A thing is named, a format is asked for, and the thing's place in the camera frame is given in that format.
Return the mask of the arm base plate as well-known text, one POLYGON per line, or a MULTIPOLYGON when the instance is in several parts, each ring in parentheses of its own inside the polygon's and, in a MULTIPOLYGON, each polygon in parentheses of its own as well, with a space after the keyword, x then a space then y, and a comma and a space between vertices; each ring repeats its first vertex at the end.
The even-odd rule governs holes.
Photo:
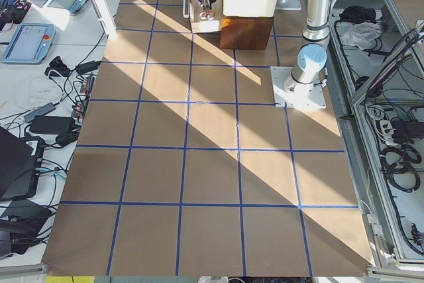
POLYGON ((274 105, 312 111, 326 108, 323 84, 319 75, 308 84, 299 84, 292 78, 292 67, 272 66, 270 68, 274 105))

